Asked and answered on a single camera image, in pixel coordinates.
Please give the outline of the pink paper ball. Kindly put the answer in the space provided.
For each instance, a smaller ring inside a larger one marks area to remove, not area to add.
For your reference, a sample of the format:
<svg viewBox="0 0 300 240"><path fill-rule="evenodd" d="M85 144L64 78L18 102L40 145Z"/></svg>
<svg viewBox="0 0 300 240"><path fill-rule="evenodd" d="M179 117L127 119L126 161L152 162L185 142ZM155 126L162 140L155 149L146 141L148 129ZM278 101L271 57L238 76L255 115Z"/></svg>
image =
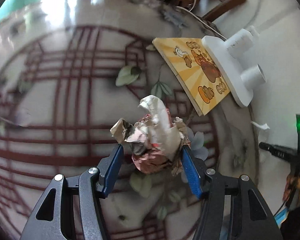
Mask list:
<svg viewBox="0 0 300 240"><path fill-rule="evenodd" d="M149 95L140 100L139 107L147 114L135 124L119 119L110 129L118 143L127 143L136 168L153 174L165 168L176 176L183 172L180 151L190 140L187 127L179 117L172 118L163 101Z"/></svg>

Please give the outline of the floral patterned table cover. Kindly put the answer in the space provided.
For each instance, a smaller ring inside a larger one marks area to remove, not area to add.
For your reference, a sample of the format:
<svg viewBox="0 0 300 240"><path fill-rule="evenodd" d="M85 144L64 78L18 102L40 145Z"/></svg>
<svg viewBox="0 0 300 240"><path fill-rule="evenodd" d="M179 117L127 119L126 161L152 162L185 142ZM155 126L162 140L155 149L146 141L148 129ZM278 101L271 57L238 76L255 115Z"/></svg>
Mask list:
<svg viewBox="0 0 300 240"><path fill-rule="evenodd" d="M84 172L115 146L110 129L145 115L155 91L194 132L206 164L259 171L251 111L228 95L198 116L151 42L217 36L217 27L156 0L41 0L0 22L0 238L19 239L54 175Z"/></svg>

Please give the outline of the white desk lamp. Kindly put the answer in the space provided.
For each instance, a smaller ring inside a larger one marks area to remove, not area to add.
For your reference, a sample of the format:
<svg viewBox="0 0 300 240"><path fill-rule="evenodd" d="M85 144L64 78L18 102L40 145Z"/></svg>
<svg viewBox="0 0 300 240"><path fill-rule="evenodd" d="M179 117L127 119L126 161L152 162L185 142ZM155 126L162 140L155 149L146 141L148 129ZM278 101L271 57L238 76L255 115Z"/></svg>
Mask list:
<svg viewBox="0 0 300 240"><path fill-rule="evenodd" d="M259 32L250 25L239 30L226 41L215 36L204 36L202 45L215 62L226 81L234 100L240 107L251 103L254 90L266 83L266 77L259 64L242 67L239 59L253 48Z"/></svg>

